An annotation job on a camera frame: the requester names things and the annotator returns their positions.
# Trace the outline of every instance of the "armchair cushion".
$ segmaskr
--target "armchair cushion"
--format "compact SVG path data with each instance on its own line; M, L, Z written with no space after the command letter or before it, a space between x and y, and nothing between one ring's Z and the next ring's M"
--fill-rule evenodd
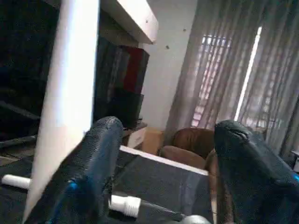
M194 152L206 159L214 149L214 131L201 128L184 128L175 134L172 145Z
M206 163L201 156L175 146L164 146L160 151L160 156L199 169L203 169Z

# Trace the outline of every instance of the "white shelf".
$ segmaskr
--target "white shelf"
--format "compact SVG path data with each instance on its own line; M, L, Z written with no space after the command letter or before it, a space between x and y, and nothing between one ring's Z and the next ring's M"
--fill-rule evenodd
M44 1L56 8L61 2ZM100 7L139 43L153 44L156 41L159 23L147 0L101 0Z

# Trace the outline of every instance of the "white wall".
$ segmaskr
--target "white wall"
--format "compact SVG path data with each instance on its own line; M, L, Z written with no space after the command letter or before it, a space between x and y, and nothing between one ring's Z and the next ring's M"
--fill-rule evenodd
M164 130L182 69L197 0L148 2L159 21L159 32L154 45L139 46L150 55L142 89L144 100L141 115L150 127Z

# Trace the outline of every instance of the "curtain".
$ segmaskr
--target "curtain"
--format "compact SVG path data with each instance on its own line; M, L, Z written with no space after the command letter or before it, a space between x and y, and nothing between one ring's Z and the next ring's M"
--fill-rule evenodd
M165 144L177 130L190 127L193 116L202 128L234 118L265 3L198 2Z
M299 145L298 1L270 1L244 94L239 121L265 130L266 141L285 161Z

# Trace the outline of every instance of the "black speaker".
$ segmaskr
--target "black speaker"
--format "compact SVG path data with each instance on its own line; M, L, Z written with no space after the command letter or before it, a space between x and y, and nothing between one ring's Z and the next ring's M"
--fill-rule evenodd
M139 119L143 95L116 88L108 106L107 116L117 117L124 127L132 128Z
M122 87L130 55L99 36L94 83L93 121L106 116L114 87Z

